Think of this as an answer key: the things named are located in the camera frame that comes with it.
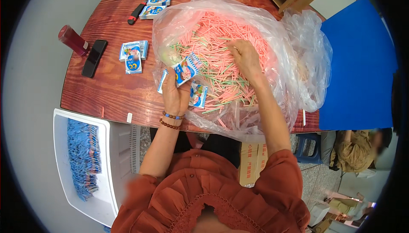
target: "blue and white packet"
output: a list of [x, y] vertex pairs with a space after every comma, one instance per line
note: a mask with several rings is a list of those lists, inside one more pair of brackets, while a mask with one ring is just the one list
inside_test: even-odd
[[141, 54], [139, 51], [139, 47], [135, 47], [136, 54], [128, 56], [125, 62], [125, 73], [126, 74], [134, 74], [134, 73], [142, 73], [142, 61], [141, 61]]
[[147, 6], [169, 6], [171, 0], [148, 0]]
[[183, 83], [198, 75], [201, 65], [202, 62], [194, 52], [190, 53], [180, 63], [173, 65], [172, 68], [176, 72], [176, 86], [180, 87]]
[[207, 87], [192, 83], [190, 86], [189, 105], [193, 107], [204, 108], [207, 97]]
[[166, 7], [167, 6], [146, 6], [139, 14], [139, 18], [142, 20], [154, 19], [156, 15]]
[[135, 54], [136, 52], [133, 52], [133, 49], [136, 49], [135, 47], [139, 47], [139, 52], [141, 54], [141, 59], [146, 60], [146, 55], [148, 53], [148, 46], [149, 43], [147, 40], [139, 40], [139, 41], [133, 41], [133, 42], [127, 42], [123, 43], [121, 45], [120, 49], [120, 61], [125, 62], [128, 56], [131, 56]]
[[[158, 93], [162, 92], [163, 81], [166, 75], [168, 75], [168, 70], [163, 70], [162, 77], [160, 78], [159, 87], [157, 88]], [[196, 84], [195, 81], [190, 85], [190, 100], [189, 105], [193, 107], [204, 108], [207, 98], [207, 87], [203, 85]]]
[[169, 72], [167, 69], [163, 70], [162, 77], [160, 78], [160, 82], [159, 82], [159, 87], [157, 87], [158, 93], [162, 93], [162, 84], [163, 84], [163, 81], [165, 80], [166, 75], [168, 75], [168, 73]]

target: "blue stool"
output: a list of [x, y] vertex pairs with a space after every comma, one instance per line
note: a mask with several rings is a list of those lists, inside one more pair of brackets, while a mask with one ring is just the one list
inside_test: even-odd
[[[321, 161], [321, 135], [316, 133], [309, 133], [309, 134], [296, 134], [296, 136], [300, 139], [298, 144], [297, 152], [294, 156], [297, 158], [298, 163], [303, 164], [322, 164]], [[314, 152], [311, 156], [304, 156], [303, 149], [304, 144], [307, 140], [314, 140], [315, 147]]]

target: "wood grain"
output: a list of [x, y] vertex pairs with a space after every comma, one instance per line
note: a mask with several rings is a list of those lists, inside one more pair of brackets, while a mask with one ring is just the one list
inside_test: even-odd
[[[108, 41], [106, 50], [100, 60], [94, 78], [81, 75], [86, 60], [73, 53], [69, 61], [61, 95], [61, 107], [70, 111], [102, 117], [112, 121], [126, 123], [128, 113], [132, 113], [132, 124], [158, 127], [163, 110], [163, 101], [156, 92], [152, 71], [155, 67], [155, 56], [151, 47], [152, 20], [137, 20], [128, 25], [130, 13], [144, 0], [102, 0], [95, 8], [85, 25], [81, 37], [93, 44], [97, 39]], [[171, 0], [176, 5], [190, 0]], [[264, 8], [276, 19], [281, 19], [277, 7], [271, 0], [237, 0], [246, 5]], [[125, 74], [125, 63], [118, 60], [121, 44], [135, 40], [147, 40], [149, 49], [146, 61], [142, 62], [141, 74]], [[297, 118], [293, 129], [305, 132]], [[318, 130], [318, 112], [307, 116], [307, 132], [313, 127]], [[205, 132], [185, 121], [181, 128], [187, 131]]]

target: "hand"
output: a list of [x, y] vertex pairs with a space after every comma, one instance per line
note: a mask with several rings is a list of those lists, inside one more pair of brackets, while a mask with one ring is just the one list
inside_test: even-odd
[[361, 194], [361, 193], [357, 193], [357, 197], [359, 198], [359, 200], [363, 200], [365, 197]]
[[254, 46], [248, 40], [233, 40], [228, 43], [228, 48], [233, 54], [234, 62], [236, 62], [240, 72], [254, 85], [263, 76], [258, 53]]
[[174, 116], [183, 116], [187, 111], [190, 100], [190, 85], [192, 81], [183, 83], [176, 88], [176, 73], [171, 67], [167, 68], [169, 74], [166, 75], [162, 84], [163, 103], [165, 112]]

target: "brown beaded bracelet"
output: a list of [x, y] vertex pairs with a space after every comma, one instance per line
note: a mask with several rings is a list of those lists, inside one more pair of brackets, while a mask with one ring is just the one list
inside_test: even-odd
[[168, 118], [174, 118], [174, 119], [184, 119], [184, 116], [173, 116], [171, 114], [166, 113], [165, 111], [162, 111], [163, 116], [168, 117]]
[[168, 128], [180, 129], [180, 127], [177, 127], [177, 126], [175, 126], [175, 125], [170, 125], [170, 124], [168, 124], [168, 123], [166, 123], [166, 122], [163, 122], [162, 118], [159, 119], [159, 122], [160, 122], [162, 125], [164, 125], [164, 126], [166, 126], [166, 127], [168, 127]]

